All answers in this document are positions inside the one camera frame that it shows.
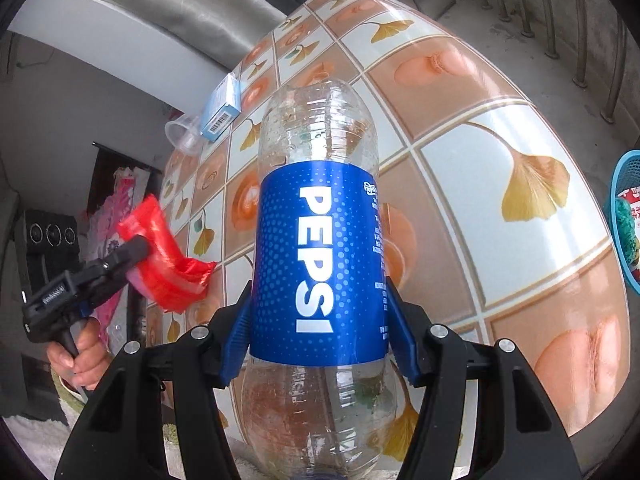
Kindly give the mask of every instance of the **bottle label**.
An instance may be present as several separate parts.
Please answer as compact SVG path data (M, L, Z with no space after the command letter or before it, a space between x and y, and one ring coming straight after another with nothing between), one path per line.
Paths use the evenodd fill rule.
M382 228L373 177L312 160L260 187L249 351L299 366L382 359L387 350Z

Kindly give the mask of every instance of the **basket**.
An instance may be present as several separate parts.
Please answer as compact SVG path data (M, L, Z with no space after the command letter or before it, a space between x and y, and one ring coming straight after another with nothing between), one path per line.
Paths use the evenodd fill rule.
M620 245L620 235L618 234L618 226L616 224L616 197L619 193L622 193L625 189L630 187L640 187L640 150L632 150L625 153L618 161L616 169L613 172L613 178L611 179L611 186L609 188L609 203L604 208L607 222L609 223L609 230L613 236L613 243L618 254L618 260L620 261L620 267L622 267L622 273L625 277L625 281L636 294L640 296L640 283L636 282L636 279L631 275L631 270L626 264L624 254L622 253L622 246Z

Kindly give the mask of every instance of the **human hand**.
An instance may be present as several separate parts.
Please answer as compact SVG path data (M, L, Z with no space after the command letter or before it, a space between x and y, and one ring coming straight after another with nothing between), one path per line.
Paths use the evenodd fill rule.
M100 322L90 317L78 336L76 348L79 355L75 359L60 343L47 345L51 367L75 388L84 386L87 390L94 390L111 363L111 355L100 341L99 333Z

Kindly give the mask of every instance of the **plastic bottle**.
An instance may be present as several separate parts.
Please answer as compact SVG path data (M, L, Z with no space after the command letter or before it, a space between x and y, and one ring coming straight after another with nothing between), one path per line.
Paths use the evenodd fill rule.
M278 478L362 478L396 414L364 102L337 80L281 88L262 121L258 173L247 440Z

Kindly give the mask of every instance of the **silver screw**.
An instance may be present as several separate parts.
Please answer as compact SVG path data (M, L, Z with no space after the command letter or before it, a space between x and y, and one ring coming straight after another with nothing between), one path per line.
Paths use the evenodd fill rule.
M516 349L516 345L511 339L500 339L498 346L502 351L507 352L507 354L510 354Z
M140 343L137 341L129 341L124 345L124 351L127 354L135 354L138 350L140 350Z
M191 337L194 339L204 339L209 335L209 329L206 326L197 326L191 330Z
M431 327L430 332L431 332L431 335L434 335L442 339L443 337L447 336L447 334L449 333L449 329L447 329L447 327L444 325L433 325Z

